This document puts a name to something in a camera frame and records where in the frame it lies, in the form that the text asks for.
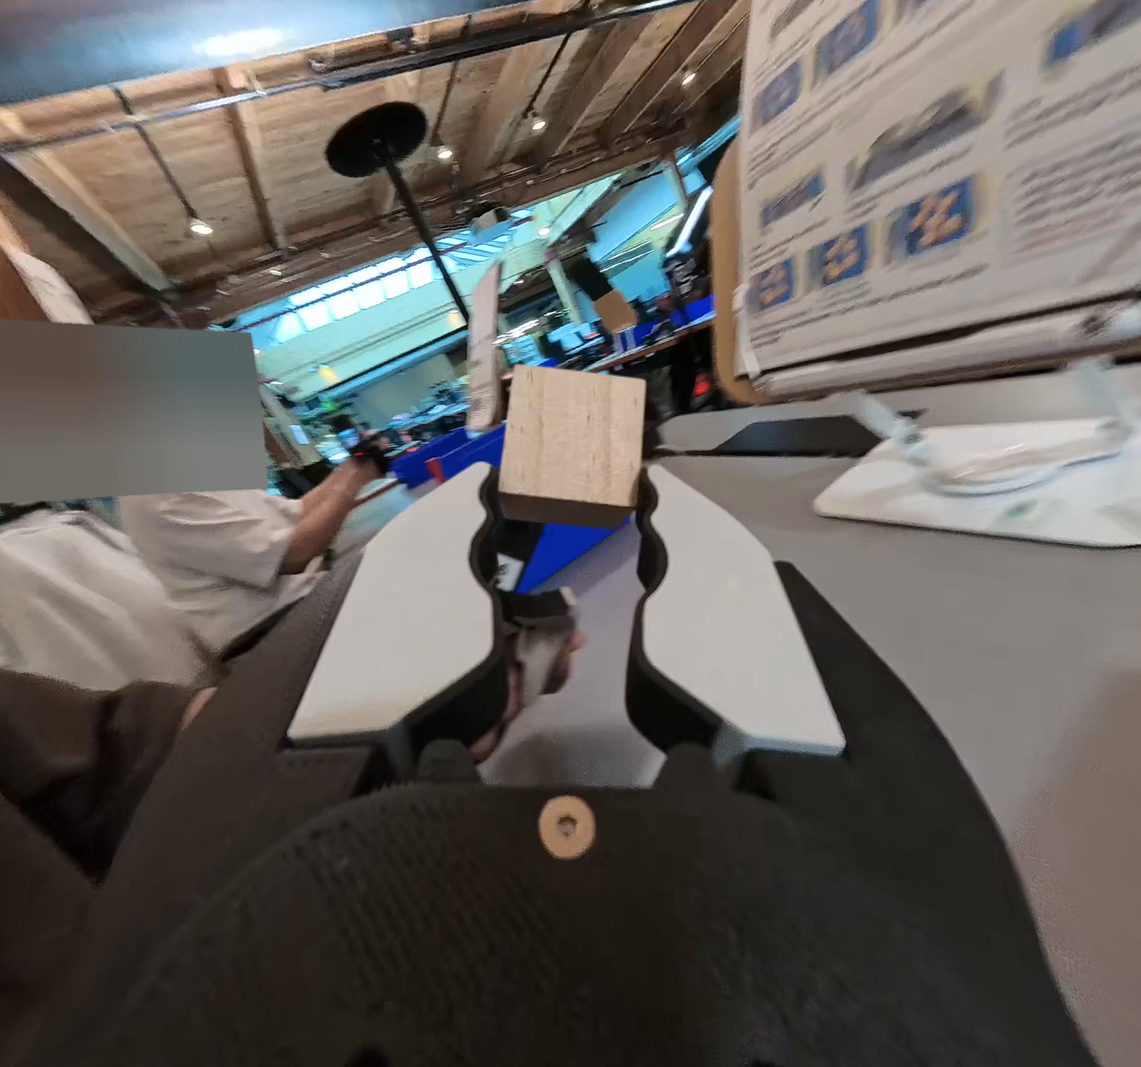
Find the blue bin with tag label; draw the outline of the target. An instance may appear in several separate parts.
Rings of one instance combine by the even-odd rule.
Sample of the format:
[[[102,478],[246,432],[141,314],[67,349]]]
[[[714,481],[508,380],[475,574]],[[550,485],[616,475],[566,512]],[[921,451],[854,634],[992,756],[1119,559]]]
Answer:
[[[497,469],[502,460],[504,434],[504,424],[481,434],[465,429],[453,430],[396,459],[388,475],[404,488],[418,490],[432,481],[441,485],[474,464],[482,462]]]

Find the blue plastic bin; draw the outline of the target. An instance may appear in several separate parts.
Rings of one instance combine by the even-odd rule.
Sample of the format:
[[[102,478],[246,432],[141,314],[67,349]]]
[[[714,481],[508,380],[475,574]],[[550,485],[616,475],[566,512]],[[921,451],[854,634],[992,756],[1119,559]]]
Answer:
[[[521,560],[521,574],[512,591],[529,593],[544,586],[593,548],[603,544],[618,529],[596,529],[565,524],[516,522],[518,530],[512,545]]]

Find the blue striped wooden cube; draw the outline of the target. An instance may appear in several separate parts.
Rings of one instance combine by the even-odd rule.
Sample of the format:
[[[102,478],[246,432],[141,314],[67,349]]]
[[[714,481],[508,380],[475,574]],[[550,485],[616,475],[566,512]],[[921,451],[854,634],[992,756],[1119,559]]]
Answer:
[[[517,367],[497,480],[503,518],[617,529],[637,504],[646,398],[639,378]]]

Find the grey desk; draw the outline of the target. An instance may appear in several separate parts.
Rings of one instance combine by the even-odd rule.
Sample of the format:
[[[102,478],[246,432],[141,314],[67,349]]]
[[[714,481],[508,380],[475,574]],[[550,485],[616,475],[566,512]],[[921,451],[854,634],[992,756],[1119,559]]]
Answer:
[[[1090,418],[1070,374],[893,392],[935,428]],[[807,403],[663,424],[670,472],[798,571],[940,728],[1005,837],[1071,1012],[1102,1065],[1139,1065],[1138,551],[889,529],[818,518],[834,460],[708,456]],[[660,755],[622,703],[638,596],[623,528],[545,587],[577,597],[586,649],[569,686],[523,713],[480,775],[492,785],[640,786]]]

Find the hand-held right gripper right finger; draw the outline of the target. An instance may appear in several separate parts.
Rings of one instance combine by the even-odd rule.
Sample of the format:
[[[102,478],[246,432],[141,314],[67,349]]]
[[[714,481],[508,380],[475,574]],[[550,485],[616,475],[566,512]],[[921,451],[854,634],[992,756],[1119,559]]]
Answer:
[[[623,703],[661,754],[723,770],[759,753],[838,761],[845,737],[776,562],[726,509],[659,465],[639,477]]]

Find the black round ceiling fixture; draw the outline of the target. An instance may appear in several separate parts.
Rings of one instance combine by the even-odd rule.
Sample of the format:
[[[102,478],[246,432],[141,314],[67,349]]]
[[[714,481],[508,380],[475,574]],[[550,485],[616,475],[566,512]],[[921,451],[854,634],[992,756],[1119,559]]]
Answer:
[[[323,159],[328,169],[343,178],[361,180],[386,175],[400,207],[440,275],[453,306],[467,325],[469,311],[400,167],[420,148],[427,130],[428,122],[419,106],[409,101],[388,101],[345,122],[325,144]]]

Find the person's left hand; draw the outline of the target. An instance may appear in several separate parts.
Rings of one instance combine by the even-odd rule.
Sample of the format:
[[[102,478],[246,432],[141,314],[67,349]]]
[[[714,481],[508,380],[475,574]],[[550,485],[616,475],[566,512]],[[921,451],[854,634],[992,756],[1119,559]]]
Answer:
[[[561,617],[511,622],[507,628],[507,703],[497,725],[471,746],[476,764],[491,758],[513,723],[539,700],[560,692],[585,638],[572,609]]]

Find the wooden document stand white base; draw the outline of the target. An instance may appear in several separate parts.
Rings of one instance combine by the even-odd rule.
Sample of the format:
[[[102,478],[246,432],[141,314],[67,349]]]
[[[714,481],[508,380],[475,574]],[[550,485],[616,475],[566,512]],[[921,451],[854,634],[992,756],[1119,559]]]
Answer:
[[[816,497],[814,513],[1065,546],[1138,548],[1138,391],[1113,367],[1122,351],[1138,346],[1138,293],[753,374],[739,344],[739,138],[740,129],[728,297],[734,370],[765,402],[842,402],[881,439]],[[901,391],[1055,374],[1072,375],[1097,416],[935,428],[924,424],[924,411],[896,411],[884,401]]]

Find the printed instruction sheet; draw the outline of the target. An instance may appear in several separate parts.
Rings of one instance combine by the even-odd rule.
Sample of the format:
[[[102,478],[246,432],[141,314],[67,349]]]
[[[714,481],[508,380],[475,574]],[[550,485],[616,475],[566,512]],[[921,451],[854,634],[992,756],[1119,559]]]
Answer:
[[[1138,0],[750,0],[753,374],[1138,293]]]

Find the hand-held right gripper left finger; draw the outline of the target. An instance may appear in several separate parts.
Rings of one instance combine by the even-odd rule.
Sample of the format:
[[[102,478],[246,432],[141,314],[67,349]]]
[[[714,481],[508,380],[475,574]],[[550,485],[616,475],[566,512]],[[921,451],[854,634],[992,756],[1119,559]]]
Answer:
[[[379,746],[411,761],[472,746],[509,697],[491,532],[497,470],[477,461],[380,529],[359,560],[285,732],[298,750]]]

